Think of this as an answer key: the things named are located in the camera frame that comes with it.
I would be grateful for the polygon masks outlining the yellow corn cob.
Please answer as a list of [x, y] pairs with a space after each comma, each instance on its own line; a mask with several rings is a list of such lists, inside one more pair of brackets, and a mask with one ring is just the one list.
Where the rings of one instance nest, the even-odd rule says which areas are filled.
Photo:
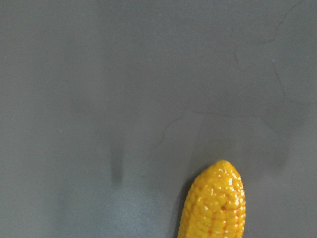
[[241, 238], [246, 222], [245, 190], [240, 174], [226, 160], [202, 171], [186, 196], [179, 238]]

